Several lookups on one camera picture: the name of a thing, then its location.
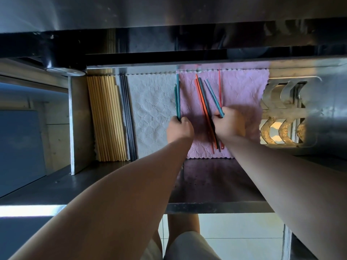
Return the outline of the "person's right forearm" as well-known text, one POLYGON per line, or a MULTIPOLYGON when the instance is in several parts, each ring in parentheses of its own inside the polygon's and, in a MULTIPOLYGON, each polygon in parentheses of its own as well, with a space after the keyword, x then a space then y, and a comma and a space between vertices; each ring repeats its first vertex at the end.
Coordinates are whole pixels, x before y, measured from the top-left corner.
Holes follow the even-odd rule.
POLYGON ((347 260, 347 174, 220 134, 284 224, 319 260, 347 260))

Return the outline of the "person's leg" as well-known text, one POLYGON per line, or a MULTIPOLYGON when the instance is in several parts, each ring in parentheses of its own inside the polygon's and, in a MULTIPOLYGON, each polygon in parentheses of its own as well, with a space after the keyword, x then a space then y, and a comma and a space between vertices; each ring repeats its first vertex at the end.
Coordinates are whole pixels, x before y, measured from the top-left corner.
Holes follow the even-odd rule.
MULTIPOLYGON (((167 220, 169 230, 167 247, 169 247, 174 242, 174 240, 184 232, 194 231, 200 234, 200 223, 197 214, 170 214, 167 215, 167 220)), ((158 246, 160 246, 160 249, 162 251, 161 239, 158 231, 154 232, 152 239, 158 246)))

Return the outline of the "pink textured cloth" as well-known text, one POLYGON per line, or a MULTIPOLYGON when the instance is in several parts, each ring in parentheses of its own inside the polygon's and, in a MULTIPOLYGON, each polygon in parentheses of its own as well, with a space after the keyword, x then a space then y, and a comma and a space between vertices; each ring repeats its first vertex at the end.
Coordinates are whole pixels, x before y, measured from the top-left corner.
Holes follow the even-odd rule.
MULTIPOLYGON (((219 99, 218 70, 178 71, 180 80, 180 110, 194 128, 195 137, 187 158, 233 158, 227 148, 212 153, 208 138, 208 128, 203 118, 194 79, 195 74, 203 81, 211 114, 218 112, 205 85, 208 80, 217 99, 219 99)), ((221 70, 222 106, 227 106, 242 113, 245 120, 246 137, 260 143, 260 123, 262 120, 261 100, 269 78, 266 69, 221 70)))

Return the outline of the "round steel shelf post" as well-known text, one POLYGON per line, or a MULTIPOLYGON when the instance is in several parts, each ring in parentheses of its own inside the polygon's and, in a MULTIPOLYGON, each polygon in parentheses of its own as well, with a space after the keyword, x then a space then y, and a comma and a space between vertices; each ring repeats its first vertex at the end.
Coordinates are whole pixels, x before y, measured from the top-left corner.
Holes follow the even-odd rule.
POLYGON ((85 54, 76 38, 51 35, 42 40, 41 61, 44 69, 68 77, 86 75, 85 54))

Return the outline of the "dark grey chopstick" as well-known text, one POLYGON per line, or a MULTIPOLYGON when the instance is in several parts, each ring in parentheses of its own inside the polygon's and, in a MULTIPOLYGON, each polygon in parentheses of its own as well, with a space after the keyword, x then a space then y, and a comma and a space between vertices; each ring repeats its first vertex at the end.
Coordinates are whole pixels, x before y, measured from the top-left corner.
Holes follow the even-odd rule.
POLYGON ((216 149, 220 152, 221 149, 220 149, 220 145, 219 145, 219 142, 217 140, 216 133, 215 133, 215 126, 214 126, 213 121, 212 121, 211 110, 210 110, 210 107, 209 107, 209 104, 208 104, 208 100, 207 100, 207 96, 206 96, 206 93, 205 93, 205 89, 203 87, 203 81, 202 81, 202 79, 200 77, 198 77, 198 82, 199 82, 199 86, 200 86, 200 89, 201 89, 201 92, 202 92, 202 96, 203 96, 203 100, 204 100, 204 103, 205 103, 205 106, 206 106, 206 110, 207 110, 207 113, 208 113, 208 116, 209 116, 210 125, 211 125, 211 128, 212 128, 213 135, 214 135, 214 140, 215 140, 215 143, 216 143, 216 149))

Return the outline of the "person's right hand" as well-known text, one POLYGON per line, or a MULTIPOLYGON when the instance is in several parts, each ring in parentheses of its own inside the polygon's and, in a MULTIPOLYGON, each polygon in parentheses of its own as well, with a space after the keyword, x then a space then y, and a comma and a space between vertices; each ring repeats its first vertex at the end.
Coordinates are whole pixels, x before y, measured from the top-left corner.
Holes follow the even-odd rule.
POLYGON ((236 136, 245 137, 245 121, 243 115, 236 109, 230 107, 222 107, 224 117, 216 112, 212 116, 212 121, 215 126, 215 132, 218 138, 227 144, 236 136))

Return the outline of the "beige shorts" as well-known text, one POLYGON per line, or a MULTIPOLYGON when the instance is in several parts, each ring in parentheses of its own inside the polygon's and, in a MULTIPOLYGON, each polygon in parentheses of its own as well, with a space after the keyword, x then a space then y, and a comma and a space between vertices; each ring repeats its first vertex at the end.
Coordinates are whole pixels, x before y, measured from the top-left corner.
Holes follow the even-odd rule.
POLYGON ((140 260, 221 260, 205 238, 194 231, 180 234, 163 254, 151 239, 140 260))

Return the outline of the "steel table leg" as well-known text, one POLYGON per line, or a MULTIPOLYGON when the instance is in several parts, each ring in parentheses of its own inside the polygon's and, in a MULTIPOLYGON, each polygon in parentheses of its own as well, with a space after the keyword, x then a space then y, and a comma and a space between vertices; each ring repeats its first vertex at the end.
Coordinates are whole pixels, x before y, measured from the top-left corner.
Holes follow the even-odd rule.
POLYGON ((292 235, 290 228, 284 224, 281 260, 290 260, 291 258, 292 235))

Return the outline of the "orange chopstick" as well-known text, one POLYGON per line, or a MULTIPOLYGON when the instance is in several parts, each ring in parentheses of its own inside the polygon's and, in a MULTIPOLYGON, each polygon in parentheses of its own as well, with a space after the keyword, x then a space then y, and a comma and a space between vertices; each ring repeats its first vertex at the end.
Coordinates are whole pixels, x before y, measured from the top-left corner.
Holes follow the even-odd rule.
MULTIPOLYGON (((208 124, 208 121, 206 119, 205 107, 204 107, 204 104, 203 104, 202 92, 200 90, 200 85, 199 85, 199 82, 198 82, 197 78, 194 79, 194 82, 195 82, 196 90, 197 90, 197 93, 198 93, 200 105, 201 105, 201 108, 202 108, 203 118, 204 118, 204 121, 206 123, 207 128, 209 129, 209 124, 208 124)), ((207 135, 208 135, 209 140, 211 141, 210 131, 207 133, 207 135)), ((210 142, 210 143, 211 143, 212 153, 214 154, 215 152, 214 152, 213 141, 210 142)))
POLYGON ((202 82, 200 81, 199 77, 197 74, 195 74, 196 77, 196 82, 198 85, 198 90, 200 93, 200 98, 201 98, 201 102, 202 102, 202 108, 203 108, 203 112, 205 115, 205 119, 206 119, 206 123, 207 123, 207 128, 208 128, 208 135, 211 141, 211 146, 212 146, 212 152, 214 153, 215 150, 218 150, 218 144, 217 144, 217 139, 216 136, 214 134, 212 125, 211 125, 211 119, 210 119, 210 115, 209 115, 209 111, 208 111, 208 104, 206 103, 206 98, 205 98, 205 93, 203 90, 203 85, 202 82))

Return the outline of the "white textured cloth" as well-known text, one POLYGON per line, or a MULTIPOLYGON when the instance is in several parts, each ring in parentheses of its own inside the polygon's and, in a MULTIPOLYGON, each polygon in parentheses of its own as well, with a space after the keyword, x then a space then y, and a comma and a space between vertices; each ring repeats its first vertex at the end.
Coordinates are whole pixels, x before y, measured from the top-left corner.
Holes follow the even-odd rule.
POLYGON ((138 158, 167 145, 166 129, 176 115, 176 74, 127 75, 138 158))

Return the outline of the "steel divider plate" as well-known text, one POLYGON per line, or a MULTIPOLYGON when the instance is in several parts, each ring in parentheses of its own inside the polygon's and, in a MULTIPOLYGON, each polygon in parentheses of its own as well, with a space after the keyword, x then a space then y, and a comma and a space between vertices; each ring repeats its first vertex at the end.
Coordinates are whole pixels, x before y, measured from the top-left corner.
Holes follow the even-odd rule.
POLYGON ((68 77, 71 174, 96 160, 94 126, 86 76, 68 77))

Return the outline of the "blue cabinet panel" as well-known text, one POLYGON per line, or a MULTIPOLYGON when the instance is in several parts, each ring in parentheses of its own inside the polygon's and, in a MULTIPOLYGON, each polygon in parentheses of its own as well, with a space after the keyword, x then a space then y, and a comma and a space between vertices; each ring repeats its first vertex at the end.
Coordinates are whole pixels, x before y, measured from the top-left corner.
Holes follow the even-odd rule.
POLYGON ((45 175, 37 111, 0 110, 0 197, 45 175))

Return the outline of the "stainless steel overhead shelf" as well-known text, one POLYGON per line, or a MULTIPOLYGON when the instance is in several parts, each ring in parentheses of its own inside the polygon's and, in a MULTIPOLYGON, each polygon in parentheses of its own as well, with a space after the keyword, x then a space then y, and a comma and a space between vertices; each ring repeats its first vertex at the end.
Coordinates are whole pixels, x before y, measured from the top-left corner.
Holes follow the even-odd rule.
POLYGON ((0 58, 44 69, 51 35, 86 69, 347 56, 347 0, 0 0, 0 58))

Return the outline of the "black chopstick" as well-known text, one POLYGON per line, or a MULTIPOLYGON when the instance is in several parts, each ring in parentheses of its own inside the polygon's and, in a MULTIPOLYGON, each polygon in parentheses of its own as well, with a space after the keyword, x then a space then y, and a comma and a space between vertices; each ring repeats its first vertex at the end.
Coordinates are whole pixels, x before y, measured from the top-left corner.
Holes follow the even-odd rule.
POLYGON ((129 126, 129 139, 130 139, 130 152, 131 152, 131 160, 135 161, 137 160, 137 152, 136 152, 136 144, 135 144, 135 136, 134 136, 134 128, 133 128, 133 122, 132 122, 132 110, 131 110, 131 104, 129 100, 129 94, 128 94, 128 82, 127 77, 124 75, 124 88, 125 88, 125 98, 127 101, 127 108, 128 108, 128 126, 129 126))
POLYGON ((129 155, 130 155, 130 160, 131 160, 131 144, 130 144, 130 139, 129 139, 129 126, 128 126, 128 108, 127 108, 127 101, 125 97, 125 88, 124 88, 124 75, 120 74, 119 75, 119 80, 120 80, 120 90, 122 94, 122 101, 123 101, 123 109, 124 109, 124 115, 125 115, 125 123, 126 123, 126 130, 127 130, 127 138, 128 138, 128 149, 129 149, 129 155))
POLYGON ((131 161, 134 161, 135 155, 134 155, 134 147, 133 147, 132 121, 131 121, 130 106, 128 101, 126 76, 122 74, 120 78, 122 81, 122 93, 124 98, 125 117, 126 117, 126 123, 127 123, 126 127, 127 127, 128 141, 129 141, 129 154, 130 154, 131 161))

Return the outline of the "long teal chopstick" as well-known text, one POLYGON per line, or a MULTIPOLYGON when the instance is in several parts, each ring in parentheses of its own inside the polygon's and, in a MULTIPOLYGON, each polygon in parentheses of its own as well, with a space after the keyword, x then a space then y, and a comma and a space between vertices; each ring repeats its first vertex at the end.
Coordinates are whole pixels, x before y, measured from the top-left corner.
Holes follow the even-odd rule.
POLYGON ((179 121, 181 120, 181 110, 180 110, 180 80, 179 74, 176 73, 176 84, 177 84, 177 96, 178 96, 178 110, 179 110, 179 121))

